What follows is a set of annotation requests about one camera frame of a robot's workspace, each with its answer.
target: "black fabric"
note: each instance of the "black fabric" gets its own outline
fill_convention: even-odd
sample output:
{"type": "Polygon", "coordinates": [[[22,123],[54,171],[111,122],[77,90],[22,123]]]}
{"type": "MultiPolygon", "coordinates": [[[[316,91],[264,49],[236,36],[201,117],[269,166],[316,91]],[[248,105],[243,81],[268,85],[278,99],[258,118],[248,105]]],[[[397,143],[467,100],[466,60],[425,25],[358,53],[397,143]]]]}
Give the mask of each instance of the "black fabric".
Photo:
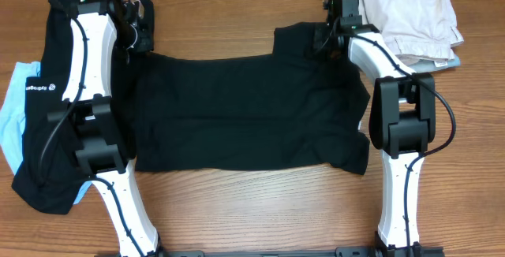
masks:
{"type": "Polygon", "coordinates": [[[314,24],[275,30],[273,54],[184,61],[152,54],[137,83],[137,170],[285,169],[363,174],[369,99],[345,58],[305,57],[314,24]]]}
{"type": "MultiPolygon", "coordinates": [[[[128,141],[137,143],[137,170],[284,169],[329,162],[364,173],[368,140],[357,125],[369,96],[346,60],[304,57],[313,28],[277,29],[273,54],[252,58],[185,61],[115,50],[113,108],[125,132],[135,131],[128,141]]],[[[72,45],[69,19],[51,9],[41,77],[27,80],[27,87],[47,89],[26,91],[24,161],[13,181],[30,206],[49,214],[69,212],[80,188],[72,182],[84,177],[59,139],[38,167],[54,127],[47,112],[62,104],[72,45]],[[40,184],[39,171],[51,183],[40,184]]]]}

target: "logo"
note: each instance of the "logo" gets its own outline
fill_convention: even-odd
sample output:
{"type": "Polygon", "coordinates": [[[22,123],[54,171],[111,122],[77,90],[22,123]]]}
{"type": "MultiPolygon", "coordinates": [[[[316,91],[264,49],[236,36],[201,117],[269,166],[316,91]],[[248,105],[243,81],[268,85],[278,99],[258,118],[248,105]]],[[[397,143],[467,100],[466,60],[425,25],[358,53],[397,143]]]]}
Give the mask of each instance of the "logo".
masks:
{"type": "Polygon", "coordinates": [[[53,91],[55,89],[56,89],[56,85],[55,84],[50,84],[49,88],[45,87],[45,86],[40,86],[40,87],[29,86],[29,87],[26,87],[27,91],[47,91],[47,90],[53,91]]]}

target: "folded white cloth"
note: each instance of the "folded white cloth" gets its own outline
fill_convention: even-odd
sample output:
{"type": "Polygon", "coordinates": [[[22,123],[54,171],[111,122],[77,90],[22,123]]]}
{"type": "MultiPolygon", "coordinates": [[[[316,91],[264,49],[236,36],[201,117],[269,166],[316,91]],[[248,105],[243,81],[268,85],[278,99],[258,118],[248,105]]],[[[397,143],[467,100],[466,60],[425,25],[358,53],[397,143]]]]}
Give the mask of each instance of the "folded white cloth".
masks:
{"type": "Polygon", "coordinates": [[[406,65],[454,60],[451,48],[463,43],[451,0],[360,0],[359,10],[406,65]]]}

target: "white cloth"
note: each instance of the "white cloth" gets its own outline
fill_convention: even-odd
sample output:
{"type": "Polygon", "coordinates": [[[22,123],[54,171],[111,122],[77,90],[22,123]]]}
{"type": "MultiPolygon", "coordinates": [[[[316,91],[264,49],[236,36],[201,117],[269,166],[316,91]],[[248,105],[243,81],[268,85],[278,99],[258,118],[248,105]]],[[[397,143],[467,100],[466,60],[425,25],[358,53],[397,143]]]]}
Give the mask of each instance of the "white cloth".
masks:
{"type": "Polygon", "coordinates": [[[451,0],[360,0],[359,11],[406,65],[454,60],[451,48],[463,43],[451,0]]]}

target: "brown surface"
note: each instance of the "brown surface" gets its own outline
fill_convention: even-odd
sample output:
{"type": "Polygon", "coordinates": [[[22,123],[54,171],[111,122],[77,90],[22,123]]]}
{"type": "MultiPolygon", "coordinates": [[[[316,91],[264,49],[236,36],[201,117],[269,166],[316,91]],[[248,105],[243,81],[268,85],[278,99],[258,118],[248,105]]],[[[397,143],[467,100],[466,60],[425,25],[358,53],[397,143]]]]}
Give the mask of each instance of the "brown surface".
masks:
{"type": "MultiPolygon", "coordinates": [[[[321,0],[153,0],[156,51],[211,59],[271,52],[275,27],[322,21],[321,0]]],[[[505,254],[505,11],[503,0],[452,0],[463,66],[435,75],[458,134],[421,175],[421,242],[447,256],[505,254]]],[[[39,60],[47,0],[0,0],[0,97],[16,61],[39,60]]],[[[437,106],[438,143],[449,132],[437,106]]],[[[68,215],[41,214],[10,187],[0,161],[0,255],[92,256],[118,250],[95,189],[68,215]]],[[[371,244],[380,219],[382,170],[371,150],[363,177],[328,165],[271,172],[214,169],[137,173],[146,210],[171,250],[332,249],[371,244]]]]}

